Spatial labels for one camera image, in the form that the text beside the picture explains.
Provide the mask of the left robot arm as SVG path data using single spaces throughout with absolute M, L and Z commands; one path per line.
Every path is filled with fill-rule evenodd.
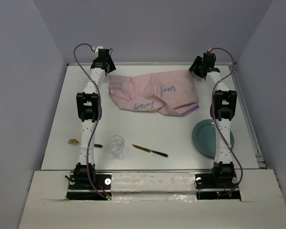
M 82 92 L 76 94 L 78 118 L 82 125 L 81 149 L 78 162 L 71 175 L 74 183 L 80 183 L 85 188 L 96 189 L 96 170 L 94 159 L 94 140 L 97 125 L 102 117 L 100 86 L 106 75 L 115 71 L 111 58 L 111 50 L 102 46 L 91 47 L 97 55 L 93 60 L 90 72 L 83 70 L 88 82 Z

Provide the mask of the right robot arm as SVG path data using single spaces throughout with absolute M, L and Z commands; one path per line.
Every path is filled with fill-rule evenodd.
M 235 115 L 237 92 L 223 82 L 220 71 L 215 68 L 216 55 L 208 50 L 203 57 L 197 56 L 189 71 L 203 78 L 213 87 L 210 116 L 215 125 L 215 157 L 211 173 L 199 174 L 194 183 L 197 190 L 224 188 L 236 177 L 232 150 L 231 121 Z

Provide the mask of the pink cloth placemat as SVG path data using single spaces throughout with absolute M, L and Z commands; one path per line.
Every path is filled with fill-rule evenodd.
M 194 76 L 188 70 L 139 76 L 110 76 L 109 96 L 130 112 L 186 116 L 199 108 Z

